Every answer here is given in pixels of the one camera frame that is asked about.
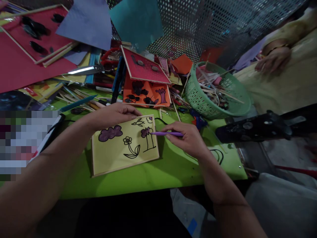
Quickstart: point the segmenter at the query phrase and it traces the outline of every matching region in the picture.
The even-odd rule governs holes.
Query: metal mesh
[[[109,8],[121,0],[107,0]],[[73,0],[13,0],[28,9]],[[305,0],[158,0],[164,36],[148,46],[159,56],[186,54],[193,62],[208,47],[223,47],[217,64],[226,68],[297,10]],[[113,38],[119,36],[113,27]]]

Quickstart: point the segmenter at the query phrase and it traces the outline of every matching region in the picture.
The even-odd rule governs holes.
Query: plastic basket
[[[185,88],[185,95],[193,109],[209,120],[223,119],[230,116],[245,116],[250,110],[251,98],[244,86],[232,74],[227,73],[223,76],[220,86],[226,88],[226,92],[244,102],[244,104],[224,95],[224,98],[229,103],[229,109],[223,110],[214,104],[201,90],[196,77],[196,68],[197,66],[205,65],[205,63],[206,62],[200,62],[192,66],[191,76]],[[207,70],[219,74],[226,72],[223,68],[209,62],[207,64]]]

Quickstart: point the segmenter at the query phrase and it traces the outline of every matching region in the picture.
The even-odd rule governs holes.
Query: green tablecloth
[[[91,95],[99,94],[100,97],[110,97],[108,94],[101,91],[92,91],[81,89]],[[55,100],[52,103],[54,110],[65,106],[63,101]],[[153,114],[154,117],[159,117],[159,112],[156,109],[138,107],[144,115]],[[177,119],[175,112],[168,110],[168,114],[162,113],[162,118],[166,123],[172,123]],[[64,113],[67,120],[77,120],[82,115],[73,115],[69,112]],[[193,117],[190,114],[181,114],[182,122],[190,123]],[[164,127],[164,124],[156,120],[156,128],[159,131]],[[209,122],[211,131],[204,128],[201,135],[207,146],[212,146],[222,150],[215,138],[214,130],[225,125],[224,120],[213,120]],[[88,143],[86,149],[78,159],[74,170],[70,174],[62,199],[74,198],[89,198],[111,196],[124,193],[157,190],[163,188],[182,187],[203,184],[203,178],[199,170],[198,163],[195,159],[186,155],[185,152],[174,146],[165,137],[158,137],[158,147],[160,158],[155,161],[119,170],[110,174],[91,178],[91,142]],[[221,164],[222,168],[233,180],[247,179],[247,175],[243,169],[237,150],[234,145],[228,148],[228,145],[223,145],[227,153],[224,153],[224,159]]]

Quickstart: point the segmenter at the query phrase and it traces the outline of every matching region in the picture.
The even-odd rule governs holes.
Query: bracelet
[[[277,48],[282,48],[282,47],[288,47],[288,48],[290,48],[288,44],[284,44],[284,45],[280,45],[280,46],[274,47],[273,49],[271,49],[271,50],[268,52],[267,56],[268,56],[273,50],[275,50],[275,49],[277,49]]]

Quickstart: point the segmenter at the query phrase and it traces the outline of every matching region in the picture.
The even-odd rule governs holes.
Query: pen
[[[151,133],[152,135],[157,135],[157,136],[164,136],[166,134],[171,134],[173,136],[177,136],[177,137],[183,137],[184,135],[180,132],[153,132]]]

